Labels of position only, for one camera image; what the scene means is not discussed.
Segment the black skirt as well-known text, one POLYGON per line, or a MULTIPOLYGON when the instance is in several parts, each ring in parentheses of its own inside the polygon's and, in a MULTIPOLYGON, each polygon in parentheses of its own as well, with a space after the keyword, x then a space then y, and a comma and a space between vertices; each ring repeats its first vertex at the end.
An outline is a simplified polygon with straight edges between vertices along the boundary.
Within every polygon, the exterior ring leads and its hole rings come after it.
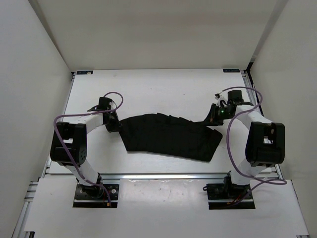
POLYGON ((199 122, 164 114, 145 114, 121 121, 120 136, 128 152, 182 157, 209 162, 222 134, 199 122))

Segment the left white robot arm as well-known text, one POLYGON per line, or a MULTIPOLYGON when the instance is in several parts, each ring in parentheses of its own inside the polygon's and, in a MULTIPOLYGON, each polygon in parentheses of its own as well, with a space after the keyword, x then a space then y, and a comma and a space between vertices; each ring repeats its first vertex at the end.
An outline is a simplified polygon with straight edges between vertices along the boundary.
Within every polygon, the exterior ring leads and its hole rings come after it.
POLYGON ((117 105, 106 96, 99 98, 99 103, 85 114, 68 115, 77 117, 73 123, 59 121, 66 115, 60 115, 53 121, 54 135, 50 150, 50 158, 71 171, 81 189, 92 198, 99 198, 106 191, 102 178, 87 160, 87 134, 92 130, 105 126, 108 132, 118 132, 121 128, 116 110, 117 105))

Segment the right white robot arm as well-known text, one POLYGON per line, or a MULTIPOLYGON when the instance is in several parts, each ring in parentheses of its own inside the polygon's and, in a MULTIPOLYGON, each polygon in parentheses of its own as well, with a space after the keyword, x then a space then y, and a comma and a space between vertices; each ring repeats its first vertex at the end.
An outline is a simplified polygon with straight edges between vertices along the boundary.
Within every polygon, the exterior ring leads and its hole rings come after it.
POLYGON ((234 198, 243 186, 257 179, 257 175, 267 168, 283 163, 285 158, 285 125, 272 122, 257 111, 260 103, 252 104, 243 99, 240 87, 226 89, 227 97, 216 94, 216 103, 203 121, 207 126, 221 126, 228 120, 226 147, 233 170, 227 175, 222 186, 223 194, 234 198), (230 146, 231 127, 239 120, 248 129, 245 158, 240 164, 233 159, 230 146))

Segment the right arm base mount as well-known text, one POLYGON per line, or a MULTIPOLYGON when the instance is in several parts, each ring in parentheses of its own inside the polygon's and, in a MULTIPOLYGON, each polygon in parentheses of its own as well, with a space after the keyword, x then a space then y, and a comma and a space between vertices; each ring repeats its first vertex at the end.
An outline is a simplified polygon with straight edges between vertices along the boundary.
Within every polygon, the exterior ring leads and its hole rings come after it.
POLYGON ((203 187, 207 192, 209 210, 255 209, 251 187, 236 185, 226 176, 223 183, 208 183, 203 187))

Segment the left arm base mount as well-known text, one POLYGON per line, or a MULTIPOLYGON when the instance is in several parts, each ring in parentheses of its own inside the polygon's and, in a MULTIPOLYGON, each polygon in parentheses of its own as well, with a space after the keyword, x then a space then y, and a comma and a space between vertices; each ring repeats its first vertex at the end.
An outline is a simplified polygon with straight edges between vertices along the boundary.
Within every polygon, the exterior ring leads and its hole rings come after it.
POLYGON ((118 183, 103 183, 104 188, 99 186, 82 185, 78 182, 74 193, 74 208, 117 208, 119 197, 118 183))

